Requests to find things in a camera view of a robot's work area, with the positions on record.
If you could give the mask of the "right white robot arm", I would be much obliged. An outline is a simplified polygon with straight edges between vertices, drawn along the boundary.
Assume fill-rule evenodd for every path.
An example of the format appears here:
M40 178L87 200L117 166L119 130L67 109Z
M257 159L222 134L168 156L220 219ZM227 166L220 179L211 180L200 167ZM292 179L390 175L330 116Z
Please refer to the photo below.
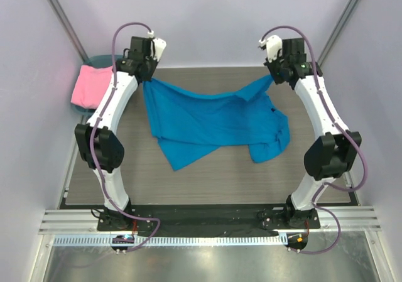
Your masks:
M307 60L303 38L285 40L273 35L260 40L259 47L266 51L264 65L275 84L289 84L302 101L315 134L315 142L304 155L305 175L298 188L288 196L282 211L262 213L263 224L268 229L317 229L320 225L313 204L352 168L362 138L339 117L322 71L314 60Z

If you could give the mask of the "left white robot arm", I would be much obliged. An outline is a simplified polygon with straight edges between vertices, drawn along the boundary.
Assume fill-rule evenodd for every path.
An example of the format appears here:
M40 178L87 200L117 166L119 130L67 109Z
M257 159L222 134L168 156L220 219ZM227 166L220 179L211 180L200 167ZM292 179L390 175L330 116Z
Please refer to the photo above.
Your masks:
M166 42L153 33L131 38L123 56L112 61L112 76L98 108L86 124L75 127L79 154L96 175L104 196L99 230L125 230L132 226L132 206L121 175L124 147L116 133L132 94L141 82L151 80Z

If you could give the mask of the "blue t shirt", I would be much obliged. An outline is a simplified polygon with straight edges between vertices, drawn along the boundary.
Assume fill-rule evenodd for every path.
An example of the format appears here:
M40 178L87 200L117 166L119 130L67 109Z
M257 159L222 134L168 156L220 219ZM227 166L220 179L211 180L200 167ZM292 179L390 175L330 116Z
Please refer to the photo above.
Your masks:
M272 160L290 143L288 118L272 103L270 75L221 94L197 94L153 79L143 84L152 135L173 170L225 146L247 146L255 163Z

